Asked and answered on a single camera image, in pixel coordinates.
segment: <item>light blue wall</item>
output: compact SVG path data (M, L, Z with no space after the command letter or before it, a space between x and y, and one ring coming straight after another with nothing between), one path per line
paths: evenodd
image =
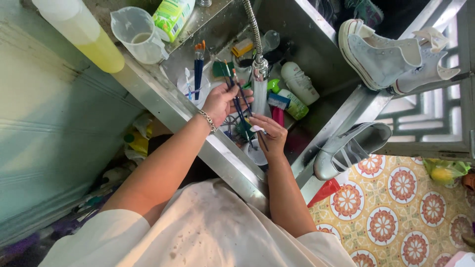
M40 16L0 1L0 227L87 190L143 111L126 96Z

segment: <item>floor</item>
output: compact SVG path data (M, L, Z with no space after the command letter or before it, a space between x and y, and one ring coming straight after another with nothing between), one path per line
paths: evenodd
M475 194L434 184L420 158L372 155L310 213L359 267L443 267L475 219Z

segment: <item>white shirt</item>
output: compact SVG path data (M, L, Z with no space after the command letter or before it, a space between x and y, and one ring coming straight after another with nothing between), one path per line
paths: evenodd
M335 235L294 238L221 179L178 190L150 227L129 210L108 210L58 240L39 267L346 267Z

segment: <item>shirt sleeve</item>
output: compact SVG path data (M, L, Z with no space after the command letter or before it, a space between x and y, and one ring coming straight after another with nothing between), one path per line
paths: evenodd
M297 240L329 267L356 267L334 234L312 232L298 237Z
M115 266L149 230L136 212L100 212L76 234L58 240L38 267Z

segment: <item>bracelet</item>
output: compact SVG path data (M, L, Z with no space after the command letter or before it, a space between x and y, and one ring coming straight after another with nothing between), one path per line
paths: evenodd
M203 115L203 117L205 117L205 119L208 121L208 123L211 125L211 131L214 133L216 132L218 129L214 126L213 124L213 120L211 120L211 118L208 116L208 114L206 114L206 112L202 111L201 109L198 110L198 112Z

